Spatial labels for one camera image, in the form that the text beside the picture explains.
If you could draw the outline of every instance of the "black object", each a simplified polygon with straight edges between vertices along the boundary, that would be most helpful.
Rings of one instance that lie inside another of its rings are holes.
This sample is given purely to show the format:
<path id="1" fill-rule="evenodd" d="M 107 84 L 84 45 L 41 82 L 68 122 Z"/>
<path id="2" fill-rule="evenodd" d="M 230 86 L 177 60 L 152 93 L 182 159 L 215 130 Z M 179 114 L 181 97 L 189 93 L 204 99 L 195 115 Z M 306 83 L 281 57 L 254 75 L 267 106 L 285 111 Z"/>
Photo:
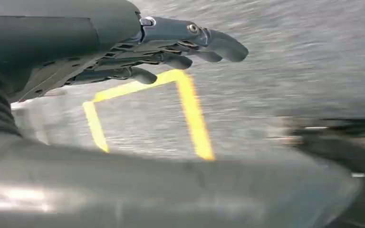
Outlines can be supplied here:
<path id="1" fill-rule="evenodd" d="M 363 193 L 329 228 L 365 228 L 365 119 L 285 117 L 286 143 L 319 159 L 334 161 L 361 179 Z"/>

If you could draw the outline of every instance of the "black fingertip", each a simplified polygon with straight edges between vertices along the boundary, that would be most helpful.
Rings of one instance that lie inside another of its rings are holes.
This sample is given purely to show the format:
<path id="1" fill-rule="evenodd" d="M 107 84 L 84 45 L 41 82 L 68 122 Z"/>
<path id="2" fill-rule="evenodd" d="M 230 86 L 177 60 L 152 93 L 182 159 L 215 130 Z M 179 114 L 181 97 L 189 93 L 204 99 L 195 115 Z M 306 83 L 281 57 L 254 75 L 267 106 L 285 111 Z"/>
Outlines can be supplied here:
<path id="1" fill-rule="evenodd" d="M 147 85 L 153 84 L 157 80 L 156 75 L 150 73 L 149 71 L 147 71 L 145 69 L 138 68 L 138 67 L 132 68 L 132 78 L 142 84 L 147 84 Z"/>
<path id="2" fill-rule="evenodd" d="M 212 42 L 207 46 L 207 51 L 213 51 L 230 62 L 241 62 L 249 54 L 249 50 L 233 37 L 211 30 Z"/>
<path id="3" fill-rule="evenodd" d="M 191 59 L 174 54 L 167 54 L 164 63 L 179 70 L 185 70 L 192 66 Z"/>

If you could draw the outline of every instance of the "concrete floor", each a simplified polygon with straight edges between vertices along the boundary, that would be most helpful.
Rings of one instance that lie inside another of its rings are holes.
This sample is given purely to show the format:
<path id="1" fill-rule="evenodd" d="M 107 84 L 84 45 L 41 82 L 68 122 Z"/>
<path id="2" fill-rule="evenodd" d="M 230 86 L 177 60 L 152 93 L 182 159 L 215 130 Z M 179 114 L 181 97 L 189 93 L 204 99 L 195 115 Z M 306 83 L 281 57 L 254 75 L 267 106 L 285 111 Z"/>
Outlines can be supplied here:
<path id="1" fill-rule="evenodd" d="M 227 32 L 251 55 L 241 63 L 194 59 L 195 82 L 216 157 L 275 156 L 272 117 L 365 117 L 365 0 L 133 0 L 144 16 L 188 19 Z M 154 73 L 166 67 L 146 66 Z M 95 147 L 82 107 L 130 81 L 70 86 L 41 98 L 53 142 Z M 173 83 L 96 105 L 111 150 L 197 158 Z"/>

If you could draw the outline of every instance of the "yellow painted line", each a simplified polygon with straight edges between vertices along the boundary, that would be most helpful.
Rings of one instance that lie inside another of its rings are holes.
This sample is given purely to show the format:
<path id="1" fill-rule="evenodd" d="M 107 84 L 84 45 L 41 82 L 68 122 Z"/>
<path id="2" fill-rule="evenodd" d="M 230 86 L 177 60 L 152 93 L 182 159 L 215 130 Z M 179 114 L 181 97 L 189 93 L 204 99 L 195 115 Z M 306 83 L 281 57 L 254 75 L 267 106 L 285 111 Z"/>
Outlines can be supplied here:
<path id="1" fill-rule="evenodd" d="M 205 119 L 202 115 L 200 102 L 195 92 L 195 85 L 192 78 L 181 70 L 170 70 L 157 75 L 157 77 L 157 81 L 151 85 L 131 82 L 98 92 L 92 102 L 85 102 L 83 104 L 96 145 L 105 152 L 108 152 L 106 139 L 95 110 L 95 102 L 101 102 L 122 95 L 138 92 L 140 90 L 153 88 L 170 82 L 176 82 L 195 152 L 199 157 L 205 160 L 215 160 L 211 140 L 209 138 Z"/>
<path id="2" fill-rule="evenodd" d="M 108 145 L 106 138 L 104 137 L 103 129 L 101 127 L 100 120 L 98 119 L 94 103 L 91 101 L 84 102 L 83 108 L 86 113 L 87 122 L 89 124 L 94 142 L 100 149 L 108 153 Z"/>
<path id="3" fill-rule="evenodd" d="M 164 85 L 166 83 L 169 82 L 173 82 L 176 80 L 175 74 L 171 71 L 167 71 L 164 73 L 161 73 L 159 75 L 157 75 L 157 80 L 155 83 L 150 84 L 150 85 L 145 85 L 142 84 L 140 82 L 130 82 L 128 84 L 123 84 L 111 89 L 107 89 L 101 92 L 96 93 L 95 98 L 94 98 L 94 102 L 100 102 L 100 101 L 104 101 L 104 100 L 108 100 L 108 99 L 112 99 L 118 96 L 123 96 L 126 94 L 130 94 L 130 93 L 134 93 L 134 92 L 138 92 L 140 90 L 144 90 L 144 89 L 148 89 L 148 88 L 153 88 L 156 86 L 160 86 L 160 85 Z"/>
<path id="4" fill-rule="evenodd" d="M 205 160 L 215 160 L 205 119 L 195 92 L 194 82 L 183 71 L 177 74 L 179 74 L 177 75 L 177 87 L 180 93 L 181 104 L 190 129 L 191 140 L 194 143 L 196 154 Z"/>

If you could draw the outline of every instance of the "screw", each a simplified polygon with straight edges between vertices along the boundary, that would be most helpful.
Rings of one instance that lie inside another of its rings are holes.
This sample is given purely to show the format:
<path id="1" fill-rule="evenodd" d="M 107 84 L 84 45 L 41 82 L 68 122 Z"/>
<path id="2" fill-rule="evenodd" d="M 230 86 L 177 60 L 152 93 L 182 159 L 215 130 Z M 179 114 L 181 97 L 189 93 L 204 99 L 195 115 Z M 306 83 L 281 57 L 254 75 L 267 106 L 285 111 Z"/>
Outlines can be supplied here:
<path id="1" fill-rule="evenodd" d="M 199 28 L 195 24 L 189 24 L 188 25 L 188 31 L 190 31 L 193 34 L 198 34 L 199 33 Z"/>

